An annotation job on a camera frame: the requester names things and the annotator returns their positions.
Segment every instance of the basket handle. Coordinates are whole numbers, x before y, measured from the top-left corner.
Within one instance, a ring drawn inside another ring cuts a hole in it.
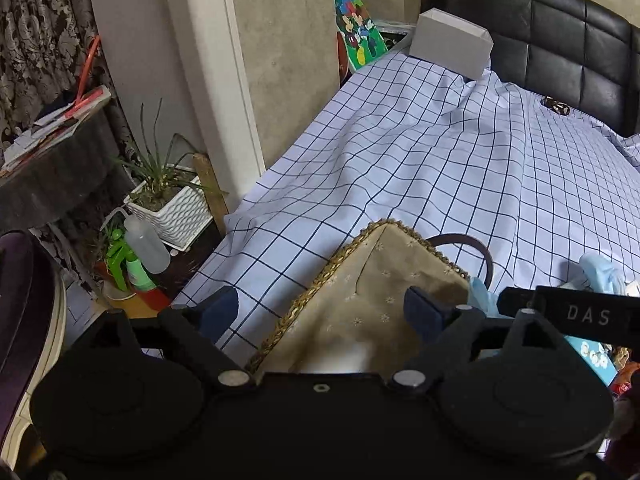
[[[489,290],[491,280],[494,277],[494,260],[486,246],[476,238],[461,233],[452,233],[447,235],[436,235],[427,240],[433,247],[439,247],[449,244],[462,244],[472,246],[476,251],[482,254],[486,263],[486,276],[484,277],[484,286]]]

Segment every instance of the white box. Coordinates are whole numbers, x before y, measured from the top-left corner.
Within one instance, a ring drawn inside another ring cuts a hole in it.
[[[494,40],[485,28],[443,10],[430,9],[418,18],[409,55],[480,79],[493,47]]]

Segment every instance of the white ceramic planter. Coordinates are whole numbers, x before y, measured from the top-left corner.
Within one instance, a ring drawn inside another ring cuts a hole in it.
[[[178,166],[180,170],[193,171],[190,168]],[[193,184],[200,183],[200,177],[191,181]],[[146,186],[143,182],[132,191],[136,193]],[[131,201],[131,196],[127,195],[124,205],[134,216],[149,222],[160,239],[179,251],[186,251],[191,243],[213,220],[204,192],[201,189],[184,187],[174,196],[171,201],[160,211],[149,211]]]

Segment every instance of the tufted headboard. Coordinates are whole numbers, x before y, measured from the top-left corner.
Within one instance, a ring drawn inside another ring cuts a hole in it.
[[[640,131],[640,30],[591,0],[446,0],[485,27],[502,81],[549,95],[628,137]]]

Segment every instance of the potted plant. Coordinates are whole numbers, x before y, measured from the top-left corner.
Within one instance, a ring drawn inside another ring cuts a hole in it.
[[[132,192],[124,199],[124,205],[130,213],[149,222],[158,236],[167,245],[185,251],[211,222],[212,216],[207,206],[200,178],[190,168],[180,166],[180,162],[188,155],[194,155],[196,149],[181,134],[174,134],[169,143],[164,159],[158,150],[156,124],[162,108],[162,99],[158,104],[154,121],[153,152],[146,140],[144,126],[145,106],[140,106],[140,129],[144,141],[145,152],[140,150],[136,140],[133,147],[138,156],[138,163],[120,160],[123,166],[132,170],[134,176],[142,179]],[[184,153],[175,164],[169,163],[169,157],[176,140],[182,140],[191,149]]]

